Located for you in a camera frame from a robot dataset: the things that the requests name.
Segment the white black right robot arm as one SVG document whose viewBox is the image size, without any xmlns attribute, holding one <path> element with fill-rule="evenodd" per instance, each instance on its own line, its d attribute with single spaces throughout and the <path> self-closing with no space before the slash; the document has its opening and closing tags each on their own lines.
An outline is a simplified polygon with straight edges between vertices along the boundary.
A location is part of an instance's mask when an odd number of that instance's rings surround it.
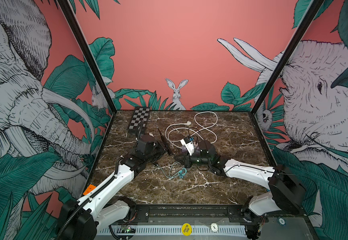
<svg viewBox="0 0 348 240">
<path fill-rule="evenodd" d="M 262 186 L 267 193 L 248 200 L 243 212 L 254 216 L 284 211 L 291 215 L 302 213 L 302 202 L 306 189 L 296 175 L 284 165 L 262 167 L 227 159 L 219 155 L 212 143 L 201 140 L 197 144 L 192 138 L 180 140 L 183 152 L 175 159 L 191 168 L 193 165 L 205 165 L 217 176 L 241 179 Z"/>
</svg>

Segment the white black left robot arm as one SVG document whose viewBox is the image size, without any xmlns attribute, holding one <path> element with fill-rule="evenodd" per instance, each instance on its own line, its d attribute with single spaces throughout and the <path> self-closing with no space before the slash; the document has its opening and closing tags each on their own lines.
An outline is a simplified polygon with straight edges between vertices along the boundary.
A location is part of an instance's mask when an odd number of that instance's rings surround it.
<svg viewBox="0 0 348 240">
<path fill-rule="evenodd" d="M 109 205 L 125 185 L 133 181 L 148 163 L 159 160 L 170 148 L 150 135 L 138 138 L 136 145 L 116 160 L 115 171 L 94 190 L 78 200 L 67 201 L 56 226 L 57 240 L 93 240 L 111 224 L 133 218 L 135 203 L 126 197 Z"/>
</svg>

